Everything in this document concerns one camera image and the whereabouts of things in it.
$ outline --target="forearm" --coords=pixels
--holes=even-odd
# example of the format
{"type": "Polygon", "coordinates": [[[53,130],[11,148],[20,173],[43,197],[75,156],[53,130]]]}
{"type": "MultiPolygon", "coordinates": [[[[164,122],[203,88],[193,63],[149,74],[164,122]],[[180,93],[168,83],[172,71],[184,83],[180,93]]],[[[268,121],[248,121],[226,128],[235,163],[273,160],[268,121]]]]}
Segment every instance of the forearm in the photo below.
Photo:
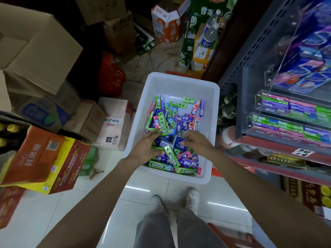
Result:
{"type": "Polygon", "coordinates": [[[330,227],[315,213],[223,152],[206,155],[278,248],[327,247],[330,227]]]}
{"type": "Polygon", "coordinates": [[[127,181],[135,171],[128,158],[68,212],[37,248],[96,247],[127,181]]]}

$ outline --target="white sneaker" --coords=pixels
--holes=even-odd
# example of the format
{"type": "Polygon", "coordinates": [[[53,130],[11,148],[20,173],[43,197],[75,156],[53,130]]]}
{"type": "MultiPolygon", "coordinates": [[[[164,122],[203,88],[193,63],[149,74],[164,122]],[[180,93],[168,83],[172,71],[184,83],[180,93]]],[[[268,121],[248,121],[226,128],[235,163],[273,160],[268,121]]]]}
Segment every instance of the white sneaker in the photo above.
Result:
{"type": "Polygon", "coordinates": [[[154,195],[149,200],[149,210],[152,214],[165,213],[168,215],[167,210],[162,199],[158,195],[154,195]]]}
{"type": "Polygon", "coordinates": [[[185,209],[193,212],[195,215],[198,211],[198,205],[200,201],[200,194],[196,188],[189,188],[186,196],[185,209]]]}

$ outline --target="price tag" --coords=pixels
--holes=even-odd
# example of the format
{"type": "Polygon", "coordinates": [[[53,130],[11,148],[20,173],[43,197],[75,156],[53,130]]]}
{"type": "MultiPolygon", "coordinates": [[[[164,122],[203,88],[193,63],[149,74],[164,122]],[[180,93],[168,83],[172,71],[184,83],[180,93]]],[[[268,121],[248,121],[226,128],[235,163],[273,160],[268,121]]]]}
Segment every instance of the price tag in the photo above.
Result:
{"type": "Polygon", "coordinates": [[[294,155],[298,155],[300,157],[309,157],[311,154],[315,153],[312,150],[306,150],[306,149],[296,149],[292,152],[294,155]]]}

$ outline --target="orange and white box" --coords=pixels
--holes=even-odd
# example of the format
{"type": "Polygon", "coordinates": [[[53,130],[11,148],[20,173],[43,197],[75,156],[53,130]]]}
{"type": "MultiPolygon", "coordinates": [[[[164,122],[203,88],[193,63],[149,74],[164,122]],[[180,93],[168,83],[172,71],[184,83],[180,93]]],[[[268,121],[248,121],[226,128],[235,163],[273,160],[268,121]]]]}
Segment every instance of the orange and white box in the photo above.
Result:
{"type": "Polygon", "coordinates": [[[185,0],[175,11],[167,12],[160,6],[152,8],[152,21],[155,35],[166,44],[178,40],[182,16],[188,10],[190,0],[185,0]]]}

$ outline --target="white container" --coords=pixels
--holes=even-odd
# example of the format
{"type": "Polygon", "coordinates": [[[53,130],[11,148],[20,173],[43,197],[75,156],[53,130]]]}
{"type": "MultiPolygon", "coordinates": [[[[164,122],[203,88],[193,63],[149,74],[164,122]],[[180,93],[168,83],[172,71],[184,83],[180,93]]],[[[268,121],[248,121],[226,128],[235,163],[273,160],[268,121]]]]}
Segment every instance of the white container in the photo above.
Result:
{"type": "MultiPolygon", "coordinates": [[[[145,134],[147,111],[152,102],[155,101],[155,97],[161,94],[164,96],[166,103],[169,103],[170,100],[182,102],[183,97],[204,100],[204,115],[200,119],[199,131],[213,145],[215,144],[219,86],[216,83],[199,79],[153,72],[148,75],[143,93],[141,94],[124,157],[130,153],[136,142],[145,134]]],[[[186,109],[178,108],[178,114],[184,115],[184,113],[190,113],[192,107],[193,104],[187,104],[186,109]]],[[[201,175],[180,175],[146,166],[140,166],[138,170],[169,179],[205,184],[210,180],[212,163],[202,156],[199,156],[199,159],[199,167],[202,168],[201,175]]]]}

